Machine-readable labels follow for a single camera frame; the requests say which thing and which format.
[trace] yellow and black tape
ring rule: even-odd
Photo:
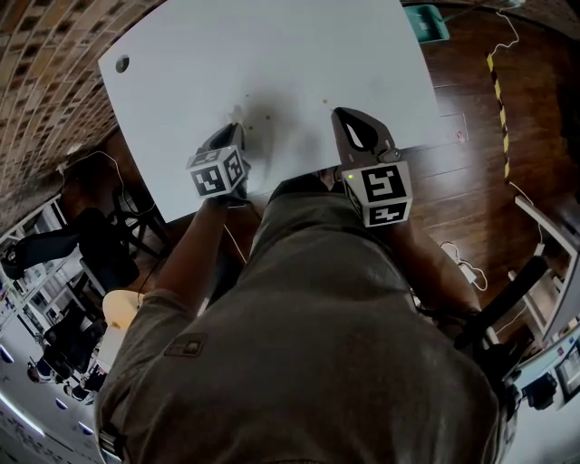
[[[501,120],[501,132],[504,138],[504,182],[509,183],[509,135],[508,126],[506,124],[506,107],[501,99],[501,89],[499,88],[498,74],[493,67],[493,56],[488,53],[488,67],[491,73],[491,80],[493,81],[493,86],[496,90],[496,99],[499,104],[499,119]]]

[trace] white cable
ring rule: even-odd
[[[235,246],[236,246],[236,248],[237,248],[237,252],[238,252],[238,253],[239,253],[239,255],[242,257],[242,261],[244,261],[244,264],[246,265],[246,264],[247,264],[247,261],[246,261],[246,259],[244,258],[244,254],[242,253],[242,250],[240,250],[240,249],[239,249],[239,246],[237,245],[237,241],[236,241],[236,239],[234,238],[234,236],[232,235],[232,233],[229,231],[229,229],[227,228],[227,226],[226,226],[225,224],[224,224],[224,229],[226,230],[226,232],[228,232],[229,236],[230,236],[230,237],[231,237],[231,239],[232,239],[232,242],[234,242],[234,245],[235,245]]]
[[[506,21],[509,24],[509,26],[511,27],[511,30],[514,31],[514,34],[516,35],[516,40],[511,42],[509,45],[505,45],[504,43],[498,43],[496,45],[496,48],[493,49],[491,56],[496,54],[496,51],[498,50],[499,47],[504,47],[507,50],[509,47],[511,47],[512,45],[517,44],[519,42],[519,35],[517,35],[516,28],[511,23],[511,21],[509,21],[509,18],[507,16],[505,16],[504,14],[501,14],[501,12],[506,10],[506,9],[508,9],[508,8],[501,8],[499,11],[496,11],[496,15],[501,16],[502,18],[506,18]]]
[[[524,313],[524,311],[526,311],[526,310],[527,310],[527,304],[526,304],[526,306],[524,306],[524,309],[522,309],[519,313],[516,314],[516,317],[514,317],[510,322],[508,322],[506,325],[504,325],[501,329],[496,330],[496,335],[499,334],[502,330],[504,330],[509,325],[512,325],[516,321],[516,319],[518,319],[518,317],[520,315],[522,315]]]
[[[481,278],[485,282],[485,285],[483,287],[481,287],[481,286],[478,285],[478,283],[476,281],[473,281],[473,285],[480,292],[485,292],[488,289],[488,278],[486,277],[485,273],[481,269],[479,269],[478,267],[472,266],[465,259],[461,259],[461,255],[459,254],[459,248],[457,248],[457,245],[455,245],[453,242],[445,241],[445,242],[441,243],[440,247],[443,248],[446,245],[449,245],[449,246],[451,246],[451,247],[453,247],[455,249],[455,259],[453,259],[453,260],[455,261],[455,263],[457,265],[462,265],[463,264],[463,265],[467,266],[469,269],[471,269],[472,271],[478,271],[481,274]]]
[[[520,187],[518,187],[513,182],[509,182],[509,185],[512,186],[514,189],[516,189],[519,193],[521,193],[526,198],[526,200],[529,201],[530,205],[534,206],[534,202],[531,199],[529,199],[529,196],[526,195],[526,192],[524,192],[524,190],[522,190]],[[542,226],[540,226],[539,223],[537,224],[537,231],[540,233],[540,243],[544,243],[544,235],[542,234]]]
[[[135,211],[131,207],[131,205],[129,204],[129,201],[127,201],[127,198],[125,197],[125,182],[123,182],[123,178],[121,177],[121,172],[119,171],[119,163],[117,162],[117,160],[114,157],[112,157],[111,155],[108,155],[104,151],[100,151],[100,150],[94,151],[90,155],[87,155],[87,156],[85,156],[85,157],[83,157],[81,159],[76,160],[74,163],[72,163],[71,165],[67,166],[67,168],[70,168],[71,166],[74,166],[76,163],[79,163],[79,162],[81,162],[83,160],[86,160],[87,158],[91,157],[92,155],[96,155],[97,153],[101,153],[101,155],[105,155],[109,160],[111,160],[113,163],[115,163],[115,168],[117,169],[117,175],[119,176],[119,180],[121,181],[121,195],[123,197],[123,200],[125,200],[125,203],[129,207],[130,212],[133,213],[135,216],[142,216],[145,213],[149,213],[150,211],[152,211],[155,208],[155,202],[153,203],[153,205],[151,206],[151,208],[147,209],[146,211],[143,211],[142,213],[138,213],[137,211]]]

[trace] gray t-shirt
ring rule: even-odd
[[[236,285],[193,320],[148,294],[98,398],[131,464],[480,463],[497,399],[417,316],[401,272],[334,194],[266,209]]]

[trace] fiducial marker cube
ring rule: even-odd
[[[200,198],[231,193],[246,176],[236,145],[193,155],[188,159],[186,170]]]
[[[413,201],[406,161],[343,171],[344,193],[366,227],[406,221]]]

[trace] teal container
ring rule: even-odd
[[[405,6],[404,10],[420,44],[450,39],[445,20],[436,6]]]

